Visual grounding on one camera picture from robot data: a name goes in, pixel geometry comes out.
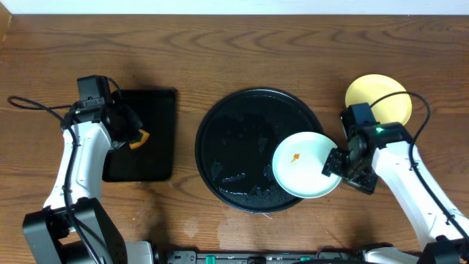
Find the orange green sponge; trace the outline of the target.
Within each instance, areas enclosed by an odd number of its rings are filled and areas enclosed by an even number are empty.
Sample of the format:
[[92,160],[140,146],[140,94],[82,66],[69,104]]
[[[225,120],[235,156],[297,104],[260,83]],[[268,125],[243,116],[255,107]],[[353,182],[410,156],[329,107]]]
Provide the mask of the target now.
[[130,149],[135,150],[141,147],[148,140],[148,138],[149,133],[143,129],[139,129],[139,134],[129,141]]

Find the light green plate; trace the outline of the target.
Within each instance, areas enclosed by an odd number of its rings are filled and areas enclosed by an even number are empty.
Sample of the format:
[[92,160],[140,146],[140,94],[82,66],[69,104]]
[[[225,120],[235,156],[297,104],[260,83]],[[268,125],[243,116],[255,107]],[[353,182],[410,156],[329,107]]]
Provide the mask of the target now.
[[322,169],[337,145],[320,133],[300,132],[288,136],[276,148],[272,169],[277,183],[287,193],[313,199],[332,192],[340,183],[337,175],[324,175]]

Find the yellow plate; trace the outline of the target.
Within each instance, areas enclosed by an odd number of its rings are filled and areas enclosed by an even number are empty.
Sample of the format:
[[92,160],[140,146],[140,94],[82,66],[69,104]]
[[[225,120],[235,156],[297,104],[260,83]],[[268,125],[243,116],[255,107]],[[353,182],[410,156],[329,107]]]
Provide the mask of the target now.
[[349,85],[345,94],[345,106],[368,103],[376,121],[399,122],[405,125],[412,113],[412,102],[408,94],[393,95],[372,106],[378,99],[395,92],[406,92],[396,80],[380,75],[361,76]]

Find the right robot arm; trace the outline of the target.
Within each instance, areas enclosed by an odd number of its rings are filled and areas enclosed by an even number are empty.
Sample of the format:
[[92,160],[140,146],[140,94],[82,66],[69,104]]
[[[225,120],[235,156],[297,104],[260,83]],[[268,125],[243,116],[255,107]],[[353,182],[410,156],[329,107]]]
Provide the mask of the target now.
[[468,261],[468,218],[446,196],[424,165],[415,139],[398,122],[345,125],[348,148],[333,148],[322,173],[372,194],[382,179],[410,221],[422,253],[392,246],[363,251],[367,263],[460,263]]

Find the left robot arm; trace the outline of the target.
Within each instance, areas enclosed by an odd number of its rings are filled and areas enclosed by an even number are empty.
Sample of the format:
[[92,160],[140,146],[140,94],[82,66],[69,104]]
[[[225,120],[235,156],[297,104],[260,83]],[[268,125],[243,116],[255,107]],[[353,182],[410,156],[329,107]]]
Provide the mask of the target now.
[[43,209],[23,220],[37,263],[153,263],[148,241],[127,242],[100,203],[106,156],[136,133],[130,109],[112,101],[74,104],[60,118],[64,151]]

